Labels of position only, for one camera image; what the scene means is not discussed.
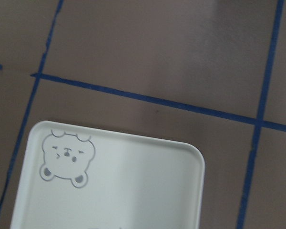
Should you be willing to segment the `cream bear print tray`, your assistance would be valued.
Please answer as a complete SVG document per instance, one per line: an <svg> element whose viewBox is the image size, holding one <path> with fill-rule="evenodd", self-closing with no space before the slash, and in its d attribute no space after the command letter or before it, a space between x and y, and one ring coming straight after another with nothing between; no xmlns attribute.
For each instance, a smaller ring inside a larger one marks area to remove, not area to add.
<svg viewBox="0 0 286 229"><path fill-rule="evenodd" d="M28 136L12 229L197 229L194 146L50 121Z"/></svg>

